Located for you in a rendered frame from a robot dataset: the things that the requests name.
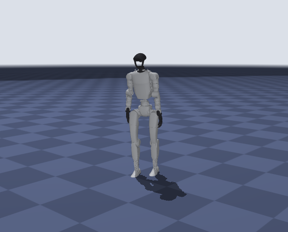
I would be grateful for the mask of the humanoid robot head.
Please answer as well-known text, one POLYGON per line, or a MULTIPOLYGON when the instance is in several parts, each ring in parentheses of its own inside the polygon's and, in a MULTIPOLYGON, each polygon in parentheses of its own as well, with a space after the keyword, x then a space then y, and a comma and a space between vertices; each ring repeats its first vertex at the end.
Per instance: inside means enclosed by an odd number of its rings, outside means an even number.
MULTIPOLYGON (((145 54, 143 54, 143 53, 138 53, 138 54, 136 54, 136 55, 134 56, 133 60, 134 60, 134 63, 135 63, 136 68, 139 69, 139 71, 137 71, 138 73, 145 72, 145 71, 142 71, 142 70, 145 69, 144 66, 143 66, 145 59, 146 59, 146 56, 145 56, 145 54), (141 66, 137 66, 136 61, 142 62, 142 65, 141 65, 141 66)), ((146 69, 145 69, 145 70, 146 70, 146 69)))

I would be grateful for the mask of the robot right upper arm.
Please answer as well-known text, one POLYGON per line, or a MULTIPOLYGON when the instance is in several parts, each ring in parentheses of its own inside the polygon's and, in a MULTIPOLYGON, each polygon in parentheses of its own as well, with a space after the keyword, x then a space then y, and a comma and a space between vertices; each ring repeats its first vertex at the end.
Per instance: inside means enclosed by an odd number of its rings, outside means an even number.
POLYGON ((127 79, 127 86, 128 89, 126 90, 126 95, 132 96, 134 94, 133 92, 133 83, 132 83, 132 75, 133 72, 130 72, 126 75, 126 79, 127 79))

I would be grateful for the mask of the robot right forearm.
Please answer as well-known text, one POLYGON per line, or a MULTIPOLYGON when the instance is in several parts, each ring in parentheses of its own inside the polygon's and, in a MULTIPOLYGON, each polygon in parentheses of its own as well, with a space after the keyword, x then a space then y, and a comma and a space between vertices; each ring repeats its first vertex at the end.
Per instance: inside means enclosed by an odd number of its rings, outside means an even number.
POLYGON ((132 96, 126 95, 126 108, 129 108, 131 110, 131 101, 132 96))

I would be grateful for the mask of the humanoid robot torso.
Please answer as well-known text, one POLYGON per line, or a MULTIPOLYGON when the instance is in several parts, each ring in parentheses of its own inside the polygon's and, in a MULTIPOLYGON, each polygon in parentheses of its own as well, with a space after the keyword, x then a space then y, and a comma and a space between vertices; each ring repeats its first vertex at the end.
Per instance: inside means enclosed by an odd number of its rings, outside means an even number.
POLYGON ((152 80, 149 77, 149 71, 144 69, 142 71, 145 72, 137 72, 139 71, 135 69, 135 71, 132 73, 132 83, 134 92, 136 94, 136 97, 140 100, 141 105, 138 106, 139 110, 139 116, 150 116, 150 109, 152 109, 152 105, 149 104, 149 101, 147 99, 152 97, 153 85, 152 80))

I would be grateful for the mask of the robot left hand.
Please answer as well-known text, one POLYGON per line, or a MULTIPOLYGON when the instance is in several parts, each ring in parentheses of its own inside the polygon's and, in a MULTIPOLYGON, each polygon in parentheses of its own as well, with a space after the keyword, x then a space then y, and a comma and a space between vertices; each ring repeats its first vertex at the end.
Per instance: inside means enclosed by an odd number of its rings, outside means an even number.
POLYGON ((159 110, 157 110, 157 116, 159 118, 158 128, 162 125, 162 113, 160 113, 159 110))

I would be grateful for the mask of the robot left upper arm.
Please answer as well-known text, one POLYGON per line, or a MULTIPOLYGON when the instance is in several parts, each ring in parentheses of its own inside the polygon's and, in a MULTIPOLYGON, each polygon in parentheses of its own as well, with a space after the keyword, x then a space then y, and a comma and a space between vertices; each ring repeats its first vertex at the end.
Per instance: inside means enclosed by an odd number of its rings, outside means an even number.
POLYGON ((159 89, 159 83, 158 83, 159 75, 156 72, 150 72, 149 77, 152 80, 152 85, 153 85, 153 90, 154 90, 152 92, 152 97, 157 98, 157 92, 159 89))

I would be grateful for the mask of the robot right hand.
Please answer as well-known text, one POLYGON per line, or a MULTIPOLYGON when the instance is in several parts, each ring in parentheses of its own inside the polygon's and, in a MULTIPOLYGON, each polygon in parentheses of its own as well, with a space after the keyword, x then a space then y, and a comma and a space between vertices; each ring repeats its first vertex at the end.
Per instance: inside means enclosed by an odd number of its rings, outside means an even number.
POLYGON ((130 113, 130 109, 126 108, 126 118, 127 118, 127 122, 129 123, 129 113, 130 113))

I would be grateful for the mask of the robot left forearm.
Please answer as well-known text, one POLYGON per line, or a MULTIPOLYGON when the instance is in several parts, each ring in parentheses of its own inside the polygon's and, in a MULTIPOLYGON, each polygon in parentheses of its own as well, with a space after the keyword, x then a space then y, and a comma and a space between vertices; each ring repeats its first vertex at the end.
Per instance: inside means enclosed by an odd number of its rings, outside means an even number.
POLYGON ((156 113, 157 113, 157 110, 159 110, 160 113, 161 113, 160 94, 159 94, 159 92, 157 92, 157 98, 154 99, 154 102, 155 102, 156 113))

